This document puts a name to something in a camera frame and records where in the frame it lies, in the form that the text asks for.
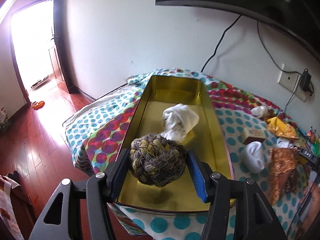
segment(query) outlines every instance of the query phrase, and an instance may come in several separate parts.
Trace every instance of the wooden furniture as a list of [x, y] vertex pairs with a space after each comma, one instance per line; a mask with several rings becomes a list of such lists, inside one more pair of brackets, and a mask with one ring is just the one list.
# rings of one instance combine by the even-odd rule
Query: wooden furniture
[[[9, 174], [8, 177], [15, 180], [17, 183], [19, 183], [19, 179], [15, 179], [15, 178], [18, 178], [17, 171], [14, 171], [13, 174]], [[23, 193], [21, 186], [18, 186], [10, 190], [10, 199], [11, 199], [13, 212], [17, 220], [17, 224], [20, 228], [21, 234], [25, 240], [28, 240], [31, 234], [31, 231], [33, 229], [33, 226], [36, 223], [36, 216], [33, 211], [33, 206], [31, 204], [30, 198]], [[1, 217], [0, 217], [0, 235], [4, 236], [4, 240], [6, 239], [15, 240], [15, 238], [12, 236], [12, 234], [4, 224]]]

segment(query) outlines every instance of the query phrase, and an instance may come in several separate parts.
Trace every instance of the power adapter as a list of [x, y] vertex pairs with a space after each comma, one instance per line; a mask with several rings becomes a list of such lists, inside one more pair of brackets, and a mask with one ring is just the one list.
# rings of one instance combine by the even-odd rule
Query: power adapter
[[310, 90], [310, 87], [309, 87], [310, 80], [311, 80], [311, 75], [308, 73], [308, 70], [305, 69], [300, 78], [299, 86], [302, 91], [309, 92], [311, 96], [313, 92]]

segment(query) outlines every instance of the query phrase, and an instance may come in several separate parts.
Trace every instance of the wall outlet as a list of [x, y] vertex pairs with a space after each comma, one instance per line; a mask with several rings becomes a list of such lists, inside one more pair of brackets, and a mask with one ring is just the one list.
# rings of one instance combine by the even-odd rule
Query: wall outlet
[[[286, 64], [282, 64], [282, 69], [285, 71], [291, 71], [288, 69]], [[278, 78], [278, 84], [289, 90], [290, 92], [294, 91], [294, 88], [296, 87], [297, 80], [299, 78], [298, 73], [285, 73], [280, 72], [280, 76]]]
[[295, 92], [295, 96], [300, 98], [302, 102], [305, 102], [307, 100], [307, 96], [309, 95], [308, 92], [302, 91], [301, 87], [297, 84], [297, 91]]

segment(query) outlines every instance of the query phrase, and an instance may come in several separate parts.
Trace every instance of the orange slipper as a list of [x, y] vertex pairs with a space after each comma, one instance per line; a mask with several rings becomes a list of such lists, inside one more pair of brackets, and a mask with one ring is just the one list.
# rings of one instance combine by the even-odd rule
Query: orange slipper
[[32, 107], [33, 107], [33, 109], [35, 109], [35, 110], [37, 110], [37, 109], [39, 109], [39, 108], [41, 108], [41, 107], [43, 107], [43, 106], [44, 106], [44, 101], [34, 102], [34, 103], [32, 104]]

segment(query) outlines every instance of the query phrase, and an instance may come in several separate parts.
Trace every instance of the yarn ball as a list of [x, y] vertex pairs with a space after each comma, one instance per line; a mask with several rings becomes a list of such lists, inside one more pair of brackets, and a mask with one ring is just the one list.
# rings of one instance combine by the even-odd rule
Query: yarn ball
[[186, 157], [179, 142], [148, 134], [131, 143], [129, 168], [142, 184], [164, 187], [184, 173]]

